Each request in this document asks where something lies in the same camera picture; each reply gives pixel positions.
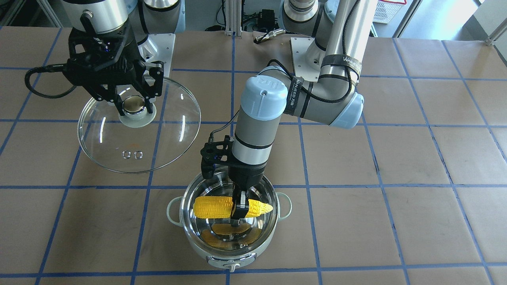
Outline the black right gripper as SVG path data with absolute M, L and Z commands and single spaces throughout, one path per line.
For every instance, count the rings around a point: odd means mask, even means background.
M 73 28 L 69 35 L 69 59 L 63 75 L 75 86 L 84 87 L 97 101 L 115 102 L 125 116 L 116 86 L 130 85 L 144 98 L 149 114 L 162 94 L 164 64 L 147 63 L 138 50 L 131 24 L 126 21 L 116 30 L 98 34 L 90 19 L 81 19 L 84 31 Z

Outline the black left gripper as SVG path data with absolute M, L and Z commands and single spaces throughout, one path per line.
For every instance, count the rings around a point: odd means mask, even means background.
M 267 163 L 250 165 L 241 162 L 234 156 L 232 146 L 228 135 L 224 141 L 213 141 L 210 136 L 200 152 L 201 173 L 205 180 L 209 180 L 214 175 L 216 165 L 228 166 L 228 176 L 234 183 L 231 219 L 240 220 L 248 215 L 250 188 L 260 183 Z

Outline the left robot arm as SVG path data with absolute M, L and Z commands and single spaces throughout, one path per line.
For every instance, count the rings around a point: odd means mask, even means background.
M 274 209 L 250 196 L 261 182 L 282 114 L 350 129 L 362 115 L 364 98 L 356 86 L 375 14 L 376 0 L 284 0 L 281 26 L 306 35 L 291 40 L 294 72 L 269 61 L 246 82 L 234 136 L 209 141 L 201 150 L 201 172 L 212 178 L 228 166 L 233 191 L 227 197 L 196 198 L 202 219 L 253 218 Z

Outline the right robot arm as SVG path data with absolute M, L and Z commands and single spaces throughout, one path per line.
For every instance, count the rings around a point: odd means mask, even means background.
M 144 54 L 150 35 L 185 30 L 183 0 L 63 0 L 71 21 L 69 59 L 63 75 L 82 86 L 96 101 L 113 104 L 127 114 L 119 86 L 132 86 L 142 108 L 154 113 L 154 100 L 162 94 L 163 60 L 157 51 Z

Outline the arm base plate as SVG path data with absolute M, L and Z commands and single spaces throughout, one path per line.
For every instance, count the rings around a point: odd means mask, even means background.
M 175 39 L 175 34 L 150 34 L 138 44 L 138 50 L 147 63 L 164 63 L 164 76 L 167 78 L 170 77 Z
M 295 75 L 317 81 L 326 51 L 316 44 L 314 38 L 291 37 L 290 48 Z

